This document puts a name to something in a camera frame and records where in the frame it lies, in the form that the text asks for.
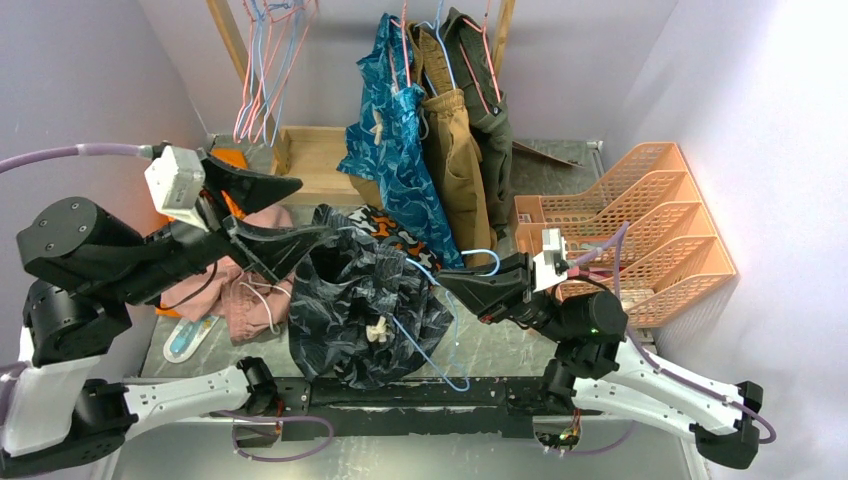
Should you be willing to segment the light blue wire hanger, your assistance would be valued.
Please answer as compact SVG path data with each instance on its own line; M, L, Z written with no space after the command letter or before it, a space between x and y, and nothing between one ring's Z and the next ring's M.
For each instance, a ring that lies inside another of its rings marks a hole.
M330 371L370 390L419 370L454 319L430 279L408 255L355 227L339 229L338 253L346 263L337 278L341 313L324 355Z

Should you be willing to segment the dark leaf print shorts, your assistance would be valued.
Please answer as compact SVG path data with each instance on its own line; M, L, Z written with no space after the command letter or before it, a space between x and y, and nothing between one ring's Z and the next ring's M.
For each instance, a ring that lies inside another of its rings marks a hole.
M360 390L419 370L453 322L426 276L329 205L315 208L312 223L331 235L294 272L294 364L309 381L333 374Z

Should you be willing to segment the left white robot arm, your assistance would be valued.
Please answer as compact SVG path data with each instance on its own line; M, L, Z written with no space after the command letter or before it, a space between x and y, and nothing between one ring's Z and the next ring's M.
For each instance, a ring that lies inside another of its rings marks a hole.
M84 197L43 210L19 232L34 277L23 308L31 357L1 370L1 475L27 478L96 462L142 433L223 411L261 416L280 405L256 357L212 374L150 385L94 379L92 369L132 324L132 305L228 258L276 284L331 236L326 226L266 228L245 216L301 188L292 177L233 167L167 143L77 144L6 159L3 170L54 158L124 155L148 161L145 179L168 223L142 235Z

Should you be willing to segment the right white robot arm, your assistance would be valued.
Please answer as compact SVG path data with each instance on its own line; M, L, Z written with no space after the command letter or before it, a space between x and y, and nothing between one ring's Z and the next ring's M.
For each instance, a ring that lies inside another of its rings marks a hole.
M536 395L544 411L611 413L690 441L713 463L748 468L763 442L762 387L711 380L645 350L607 287L558 299L552 289L569 268L560 254L518 253L436 280L480 322L508 320L555 343Z

